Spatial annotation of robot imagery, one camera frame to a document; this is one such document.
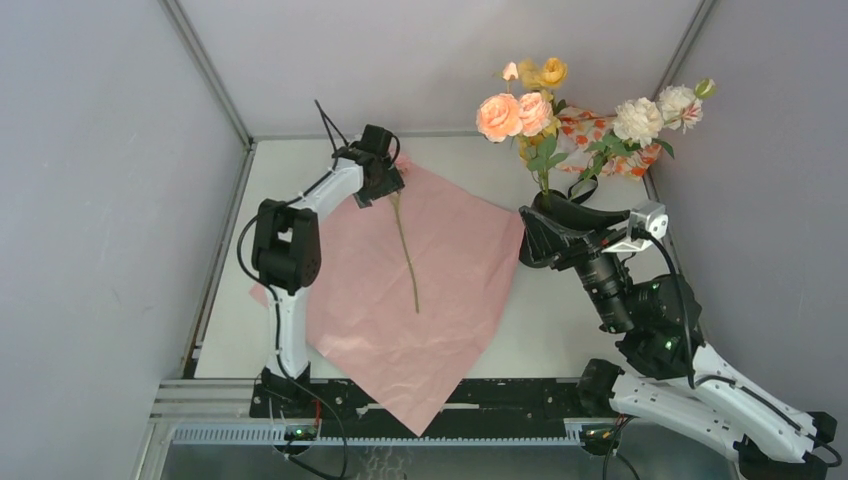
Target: white carnation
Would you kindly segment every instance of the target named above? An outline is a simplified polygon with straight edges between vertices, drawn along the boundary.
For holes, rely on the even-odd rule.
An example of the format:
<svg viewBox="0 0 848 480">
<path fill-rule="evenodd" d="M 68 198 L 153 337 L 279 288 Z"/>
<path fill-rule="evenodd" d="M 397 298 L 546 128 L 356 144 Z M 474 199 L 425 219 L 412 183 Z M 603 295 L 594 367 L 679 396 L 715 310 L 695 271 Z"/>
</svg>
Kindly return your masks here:
<svg viewBox="0 0 848 480">
<path fill-rule="evenodd" d="M 642 148 L 653 143 L 663 127 L 663 118 L 654 102 L 647 98 L 628 100 L 615 107 L 612 122 L 615 135 L 622 140 L 639 142 Z"/>
<path fill-rule="evenodd" d="M 677 130 L 683 125 L 685 133 L 687 128 L 692 128 L 703 118 L 701 100 L 691 88 L 667 87 L 660 93 L 657 106 L 662 112 L 665 126 L 672 130 Z"/>
</svg>

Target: gray wall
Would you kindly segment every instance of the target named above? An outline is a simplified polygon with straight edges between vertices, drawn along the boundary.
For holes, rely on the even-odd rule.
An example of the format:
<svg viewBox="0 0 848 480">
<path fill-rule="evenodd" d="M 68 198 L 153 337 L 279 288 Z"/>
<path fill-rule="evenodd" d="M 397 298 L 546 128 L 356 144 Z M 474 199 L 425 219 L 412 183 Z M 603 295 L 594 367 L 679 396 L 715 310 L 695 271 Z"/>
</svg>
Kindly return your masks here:
<svg viewBox="0 0 848 480">
<path fill-rule="evenodd" d="M 0 478 L 126 478 L 241 146 L 157 2 L 0 3 Z"/>
<path fill-rule="evenodd" d="M 716 347 L 791 405 L 846 422 L 843 453 L 846 20 L 835 0 L 721 2 L 679 79 L 712 76 L 718 94 L 653 169 Z"/>
<path fill-rule="evenodd" d="M 598 111 L 660 81 L 698 0 L 183 0 L 256 136 L 475 131 L 508 61 L 558 56 L 560 92 Z"/>
</svg>

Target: flower stem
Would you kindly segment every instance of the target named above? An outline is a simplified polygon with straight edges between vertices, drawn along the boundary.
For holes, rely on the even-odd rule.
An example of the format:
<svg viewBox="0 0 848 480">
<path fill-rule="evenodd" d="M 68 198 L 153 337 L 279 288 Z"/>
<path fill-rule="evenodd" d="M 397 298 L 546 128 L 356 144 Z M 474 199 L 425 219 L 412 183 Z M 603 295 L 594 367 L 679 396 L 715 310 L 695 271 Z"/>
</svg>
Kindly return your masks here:
<svg viewBox="0 0 848 480">
<path fill-rule="evenodd" d="M 551 199 L 549 197 L 551 189 L 548 182 L 549 173 L 547 170 L 539 170 L 539 186 L 542 188 L 542 208 L 545 211 L 551 209 Z"/>
<path fill-rule="evenodd" d="M 409 275 L 412 277 L 415 313 L 421 313 L 421 306 L 418 303 L 418 282 L 415 281 L 415 270 L 412 268 L 412 259 L 409 258 L 409 249 L 406 247 L 406 237 L 403 234 L 403 224 L 400 221 L 400 192 L 391 195 L 389 201 L 392 202 L 392 208 L 395 210 L 395 222 L 398 225 L 398 233 L 400 233 L 400 243 L 403 244 L 403 254 L 406 256 L 406 265 L 409 267 Z"/>
</svg>

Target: black cable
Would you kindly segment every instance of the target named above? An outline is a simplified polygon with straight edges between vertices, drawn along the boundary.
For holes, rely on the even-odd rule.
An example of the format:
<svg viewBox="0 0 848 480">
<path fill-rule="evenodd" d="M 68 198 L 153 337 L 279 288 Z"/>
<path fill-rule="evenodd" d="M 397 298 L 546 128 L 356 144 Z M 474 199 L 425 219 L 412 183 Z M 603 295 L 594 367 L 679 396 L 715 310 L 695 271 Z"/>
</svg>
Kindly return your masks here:
<svg viewBox="0 0 848 480">
<path fill-rule="evenodd" d="M 635 256 L 636 256 L 636 252 L 632 252 L 630 255 L 628 255 L 623 260 L 621 260 L 621 265 L 623 266 L 623 265 L 627 264 L 627 262 Z"/>
<path fill-rule="evenodd" d="M 680 303 L 680 311 L 683 320 L 683 332 L 686 339 L 686 380 L 689 382 L 689 388 L 695 390 L 695 369 L 693 366 L 694 355 L 692 354 L 692 332 L 689 327 L 689 313 L 686 311 L 686 301 L 683 300 L 683 287 L 680 286 L 680 279 L 677 276 L 677 268 L 674 267 L 674 262 L 671 260 L 671 255 L 668 254 L 665 246 L 656 237 L 645 230 L 637 230 L 633 233 L 638 234 L 638 238 L 649 240 L 657 247 L 668 267 L 668 272 L 671 274 L 671 281 L 674 284 L 674 290 L 677 294 L 677 301 Z"/>
<path fill-rule="evenodd" d="M 394 133 L 392 134 L 392 138 L 395 139 L 395 145 L 397 146 L 397 150 L 395 150 L 395 154 L 392 157 L 392 165 L 394 165 L 395 160 L 397 160 L 397 157 L 400 156 L 400 139 L 397 138 L 397 135 L 395 135 Z"/>
<path fill-rule="evenodd" d="M 607 449 L 607 453 L 606 453 L 606 455 L 604 455 L 604 470 L 603 470 L 603 475 L 601 477 L 603 480 L 607 480 L 607 470 L 609 469 L 609 459 L 612 457 L 613 450 L 615 450 L 615 441 L 618 440 L 618 437 L 621 436 L 621 431 L 624 430 L 624 427 L 626 427 L 630 422 L 632 422 L 634 418 L 636 418 L 636 417 L 627 417 L 624 420 L 624 422 L 622 422 L 621 425 L 616 427 L 615 431 L 613 432 L 612 441 L 610 442 L 610 448 Z"/>
<path fill-rule="evenodd" d="M 294 384 L 297 388 L 299 388 L 300 390 L 302 390 L 303 392 L 305 392 L 306 394 L 308 394 L 309 396 L 311 396 L 312 398 L 314 398 L 315 400 L 320 402 L 322 405 L 324 405 L 324 407 L 326 407 L 327 410 L 329 410 L 329 412 L 333 415 L 333 417 L 335 417 L 336 421 L 339 422 L 339 430 L 340 430 L 341 437 L 342 437 L 342 447 L 343 447 L 343 449 L 342 449 L 342 471 L 337 477 L 333 477 L 331 475 L 327 475 L 325 473 L 322 473 L 322 472 L 316 470 L 315 468 L 310 467 L 309 465 L 306 465 L 305 463 L 301 462 L 300 460 L 297 460 L 295 457 L 293 457 L 291 455 L 288 455 L 287 458 L 288 458 L 288 460 L 290 460 L 295 465 L 297 465 L 297 466 L 303 468 L 304 470 L 307 470 L 308 472 L 312 473 L 313 475 L 317 475 L 318 477 L 321 477 L 325 480 L 342 480 L 342 479 L 345 478 L 345 474 L 347 473 L 347 462 L 348 462 L 348 451 L 347 451 L 347 449 L 348 448 L 347 448 L 347 435 L 345 434 L 344 424 L 342 423 L 341 417 L 339 416 L 338 412 L 336 412 L 336 410 L 329 403 L 325 402 L 323 398 L 318 396 L 318 394 L 316 394 L 315 392 L 313 392 L 309 388 L 297 383 L 297 381 L 294 378 L 292 378 L 292 376 L 289 375 L 289 373 L 284 368 L 283 362 L 282 362 L 282 360 L 280 360 L 280 328 L 281 328 L 281 323 L 282 323 L 282 319 L 281 319 L 281 315 L 280 315 L 280 301 L 279 301 L 280 299 L 277 296 L 277 292 L 274 291 L 274 289 L 271 288 L 270 285 L 268 285 L 267 283 L 260 280 L 258 276 L 254 275 L 247 268 L 247 265 L 244 262 L 244 257 L 242 255 L 244 238 L 247 235 L 247 232 L 250 230 L 250 227 L 252 227 L 259 220 L 259 218 L 261 216 L 268 215 L 269 213 L 276 212 L 280 208 L 288 207 L 289 205 L 292 205 L 294 203 L 297 203 L 297 202 L 303 200 L 304 197 L 309 195 L 313 190 L 318 188 L 318 186 L 321 185 L 321 183 L 323 183 L 327 178 L 329 178 L 330 175 L 332 175 L 333 172 L 335 172 L 336 167 L 338 167 L 339 157 L 336 155 L 336 153 L 337 153 L 336 142 L 333 140 L 333 135 L 330 133 L 330 127 L 328 126 L 328 123 L 333 126 L 333 129 L 335 129 L 336 133 L 338 133 L 339 136 L 342 138 L 342 141 L 344 142 L 345 146 L 348 145 L 347 139 L 344 138 L 344 135 L 342 135 L 342 133 L 339 131 L 338 127 L 336 127 L 336 125 L 333 123 L 333 121 L 330 120 L 330 117 L 328 117 L 327 114 L 324 113 L 324 110 L 321 108 L 321 104 L 318 103 L 318 100 L 315 100 L 315 105 L 318 107 L 318 111 L 321 113 L 321 119 L 324 122 L 324 128 L 327 131 L 327 135 L 330 138 L 330 143 L 333 145 L 333 159 L 334 160 L 333 160 L 333 166 L 332 166 L 331 170 L 328 171 L 327 173 L 325 173 L 324 175 L 322 175 L 321 178 L 318 179 L 318 181 L 313 183 L 301 195 L 298 195 L 297 198 L 295 198 L 293 200 L 278 202 L 278 203 L 272 205 L 271 207 L 269 207 L 265 210 L 262 210 L 261 212 L 254 215 L 250 220 L 248 220 L 247 224 L 244 226 L 241 233 L 239 234 L 238 241 L 236 242 L 236 259 L 238 260 L 238 264 L 239 264 L 239 267 L 241 267 L 242 272 L 244 272 L 244 274 L 247 275 L 250 279 L 252 279 L 256 283 L 262 285 L 263 287 L 265 287 L 266 290 L 271 292 L 271 296 L 274 299 L 274 312 L 276 314 L 275 315 L 276 316 L 276 332 L 274 333 L 274 346 L 275 346 L 274 356 L 277 359 L 277 365 L 280 367 L 280 371 L 282 372 L 283 376 L 286 378 L 286 380 L 288 380 L 290 383 Z M 266 390 L 266 392 L 273 393 L 273 392 L 270 392 L 270 390 L 268 390 L 267 388 L 265 388 L 265 390 Z"/>
<path fill-rule="evenodd" d="M 623 463 L 623 464 L 627 465 L 627 468 L 629 468 L 629 469 L 630 469 L 630 471 L 633 473 L 633 478 L 635 478 L 636 480 L 642 480 L 642 478 L 641 478 L 641 477 L 639 477 L 639 472 L 637 472 L 637 471 L 636 471 L 636 469 L 635 469 L 635 468 L 633 468 L 633 464 L 632 464 L 632 463 L 630 463 L 630 461 L 629 461 L 629 460 L 627 460 L 626 458 L 624 458 L 624 455 L 622 455 L 622 454 L 620 454 L 620 453 L 617 453 L 617 454 L 615 454 L 615 458 L 617 458 L 617 459 L 621 460 L 621 463 Z"/>
<path fill-rule="evenodd" d="M 333 123 L 333 120 L 329 117 L 329 115 L 324 113 L 324 109 L 321 108 L 321 104 L 318 102 L 317 99 L 315 100 L 315 106 L 318 107 L 318 113 L 321 114 L 321 120 L 324 122 L 324 129 L 327 130 L 327 136 L 330 137 L 330 143 L 333 145 L 333 152 L 336 151 L 336 142 L 335 140 L 333 140 L 333 135 L 330 133 L 330 127 L 327 126 L 328 123 L 332 125 L 333 130 L 335 130 L 336 133 L 339 134 L 339 137 L 341 137 L 342 142 L 344 142 L 345 146 L 350 146 L 350 144 L 347 142 L 347 139 L 344 137 L 342 131 L 339 130 L 339 127 L 337 127 L 336 124 Z"/>
<path fill-rule="evenodd" d="M 833 458 L 836 459 L 833 462 L 826 463 L 827 468 L 836 468 L 836 467 L 839 467 L 839 466 L 842 465 L 842 455 L 840 455 L 839 452 L 837 452 L 835 448 L 833 448 L 830 445 L 822 442 L 821 440 L 819 440 L 818 438 L 816 438 L 813 435 L 810 435 L 809 433 L 807 434 L 807 438 L 809 438 L 810 440 L 813 441 L 813 445 L 815 445 L 814 448 L 821 447 L 821 448 L 827 450 L 828 452 L 830 452 L 830 454 L 833 455 Z"/>
</svg>

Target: white table surface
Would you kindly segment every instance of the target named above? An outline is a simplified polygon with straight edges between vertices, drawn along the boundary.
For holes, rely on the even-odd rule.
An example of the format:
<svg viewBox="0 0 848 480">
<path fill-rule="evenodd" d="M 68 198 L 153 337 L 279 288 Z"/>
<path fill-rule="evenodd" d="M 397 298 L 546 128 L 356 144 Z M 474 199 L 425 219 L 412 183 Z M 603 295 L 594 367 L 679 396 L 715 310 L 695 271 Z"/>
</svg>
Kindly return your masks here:
<svg viewBox="0 0 848 480">
<path fill-rule="evenodd" d="M 481 136 L 406 137 L 403 150 L 412 161 L 468 192 L 503 208 L 517 210 L 538 191 L 516 149 Z M 252 281 L 239 269 L 236 238 L 265 198 L 288 199 L 306 188 L 331 164 L 327 140 L 269 140 L 258 144 L 239 208 L 195 376 L 254 378 L 268 359 L 268 311 L 250 297 Z M 565 190 L 576 175 L 555 172 L 551 187 Z M 603 178 L 586 206 L 601 210 L 631 208 L 647 198 L 642 182 L 622 176 Z M 245 240 L 250 258 L 253 235 Z M 628 262 L 636 282 L 665 273 L 656 249 Z M 573 270 L 556 272 L 518 266 L 495 339 L 467 378 L 577 378 L 591 358 L 625 366 L 613 342 L 620 336 L 598 330 L 600 319 Z M 310 347 L 313 378 L 345 375 Z"/>
</svg>

